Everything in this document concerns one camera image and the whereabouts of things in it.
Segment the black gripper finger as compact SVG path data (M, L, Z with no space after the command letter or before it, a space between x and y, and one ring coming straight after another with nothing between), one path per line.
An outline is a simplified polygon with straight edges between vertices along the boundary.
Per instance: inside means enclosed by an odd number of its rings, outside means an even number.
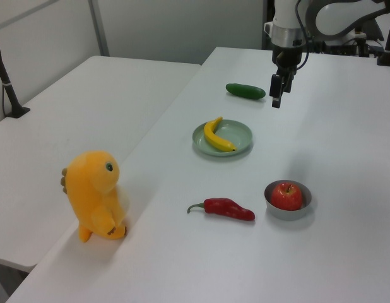
M271 77L271 85L269 90L269 96L272 98L272 107L279 109L281 106L282 95L282 77L277 74L273 74Z
M283 77L283 92L290 93L292 89L292 82L295 77L295 71L287 71Z

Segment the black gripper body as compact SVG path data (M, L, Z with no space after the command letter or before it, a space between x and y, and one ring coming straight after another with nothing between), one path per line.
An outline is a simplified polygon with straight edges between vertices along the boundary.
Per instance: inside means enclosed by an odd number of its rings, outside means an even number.
M296 74L297 67L302 60L303 47L280 47L273 46L272 62L275 64L276 74L285 76L290 73Z

